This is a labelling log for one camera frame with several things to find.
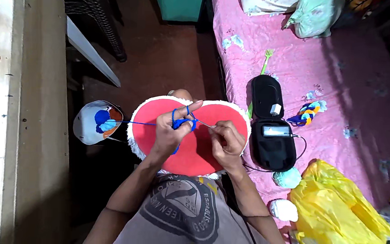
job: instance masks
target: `printed logo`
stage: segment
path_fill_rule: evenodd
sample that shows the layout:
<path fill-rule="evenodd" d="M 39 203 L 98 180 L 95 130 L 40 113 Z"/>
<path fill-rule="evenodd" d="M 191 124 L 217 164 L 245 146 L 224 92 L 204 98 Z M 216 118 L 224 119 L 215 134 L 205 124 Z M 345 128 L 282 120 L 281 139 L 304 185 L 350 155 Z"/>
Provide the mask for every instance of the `printed logo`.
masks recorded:
<path fill-rule="evenodd" d="M 216 198 L 202 183 L 185 175 L 165 175 L 150 197 L 139 212 L 162 230 L 197 243 L 210 244 L 218 237 Z"/>

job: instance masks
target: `bed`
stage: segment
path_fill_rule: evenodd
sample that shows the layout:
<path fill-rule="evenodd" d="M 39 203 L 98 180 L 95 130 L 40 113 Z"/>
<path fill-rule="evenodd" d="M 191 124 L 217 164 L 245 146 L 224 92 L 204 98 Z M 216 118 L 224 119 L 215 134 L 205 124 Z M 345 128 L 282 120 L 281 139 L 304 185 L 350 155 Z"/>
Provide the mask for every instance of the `bed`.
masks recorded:
<path fill-rule="evenodd" d="M 266 74 L 281 84 L 284 118 L 295 115 L 311 101 L 325 100 L 328 110 L 310 125 L 293 133 L 308 142 L 295 167 L 302 173 L 320 158 L 354 181 L 377 208 L 390 200 L 390 56 L 371 23 L 332 31 L 323 39 L 297 38 L 281 30 L 286 15 L 248 17 L 238 0 L 213 0 L 213 28 L 225 71 L 229 102 L 247 109 L 251 102 L 249 81 L 260 74 L 266 49 L 274 49 Z M 238 35 L 243 45 L 224 48 L 224 39 Z M 304 142 L 295 139 L 296 153 Z M 246 147 L 245 163 L 260 169 Z M 287 198 L 289 189 L 272 181 L 272 173 L 249 171 L 268 204 Z M 276 219 L 283 230 L 290 225 Z"/>

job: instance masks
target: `charging cable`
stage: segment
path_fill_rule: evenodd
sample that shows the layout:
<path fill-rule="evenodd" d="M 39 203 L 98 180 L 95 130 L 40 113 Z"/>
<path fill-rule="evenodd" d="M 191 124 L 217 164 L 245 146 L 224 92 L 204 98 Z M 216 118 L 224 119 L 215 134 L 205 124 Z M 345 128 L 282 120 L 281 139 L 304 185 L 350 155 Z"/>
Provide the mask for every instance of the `charging cable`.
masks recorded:
<path fill-rule="evenodd" d="M 304 138 L 303 136 L 299 136 L 299 135 L 296 135 L 296 134 L 292 134 L 291 136 L 293 136 L 293 137 L 298 137 L 298 138 L 302 138 L 303 141 L 305 142 L 305 148 L 303 149 L 303 152 L 300 154 L 300 156 L 296 158 L 296 161 L 297 161 L 297 160 L 298 160 L 300 157 L 302 157 L 302 155 L 305 153 L 305 151 L 306 151 L 306 146 L 307 146 L 308 144 L 306 143 L 306 140 L 305 140 L 305 138 Z"/>
<path fill-rule="evenodd" d="M 292 136 L 292 137 L 302 138 L 303 141 L 305 142 L 305 148 L 303 149 L 303 151 L 302 151 L 302 153 L 299 155 L 299 157 L 296 158 L 296 161 L 297 161 L 297 160 L 298 160 L 300 157 L 302 157 L 302 155 L 305 153 L 306 147 L 308 146 L 308 144 L 306 143 L 306 140 L 305 140 L 305 138 L 304 138 L 303 136 L 299 136 L 299 135 L 296 135 L 296 134 L 292 134 L 291 136 Z M 264 173 L 272 173 L 272 172 L 273 172 L 273 171 L 271 171 L 271 170 L 259 170 L 259 169 L 255 169 L 255 168 L 252 168 L 251 166 L 249 166 L 249 165 L 247 165 L 247 164 L 243 164 L 243 166 L 245 166 L 245 167 L 247 167 L 247 168 L 250 168 L 250 169 L 252 169 L 252 170 L 258 171 L 258 172 L 264 172 Z"/>

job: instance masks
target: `gray t-shirt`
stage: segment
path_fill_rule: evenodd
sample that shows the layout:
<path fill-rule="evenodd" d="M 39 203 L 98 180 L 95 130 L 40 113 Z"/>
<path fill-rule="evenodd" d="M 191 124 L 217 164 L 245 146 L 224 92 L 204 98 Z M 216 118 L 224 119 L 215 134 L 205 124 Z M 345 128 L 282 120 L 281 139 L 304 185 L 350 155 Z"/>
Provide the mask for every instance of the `gray t-shirt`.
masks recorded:
<path fill-rule="evenodd" d="M 257 244 L 267 243 L 248 226 Z M 122 243 L 252 244 L 252 239 L 213 180 L 164 175 L 114 242 Z"/>

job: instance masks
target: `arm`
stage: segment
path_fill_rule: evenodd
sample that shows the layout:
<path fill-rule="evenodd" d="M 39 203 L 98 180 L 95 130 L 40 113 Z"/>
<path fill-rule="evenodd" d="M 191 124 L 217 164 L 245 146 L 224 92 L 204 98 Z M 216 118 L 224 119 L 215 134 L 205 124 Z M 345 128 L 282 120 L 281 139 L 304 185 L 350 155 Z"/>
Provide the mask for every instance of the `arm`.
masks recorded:
<path fill-rule="evenodd" d="M 240 211 L 264 239 L 273 244 L 283 244 L 275 221 L 243 168 L 240 153 L 246 144 L 245 137 L 231 121 L 219 121 L 209 132 L 213 155 L 230 176 Z"/>
<path fill-rule="evenodd" d="M 201 106 L 202 101 L 192 103 L 189 105 L 189 111 L 192 113 Z M 182 107 L 174 116 L 175 119 L 180 119 L 186 114 L 186 107 Z M 192 121 L 185 122 L 177 130 L 173 130 L 171 112 L 157 117 L 156 141 L 149 155 L 109 198 L 84 244 L 111 244 L 115 241 L 127 222 L 138 211 L 162 164 L 174 152 L 183 137 L 191 132 L 191 123 Z"/>

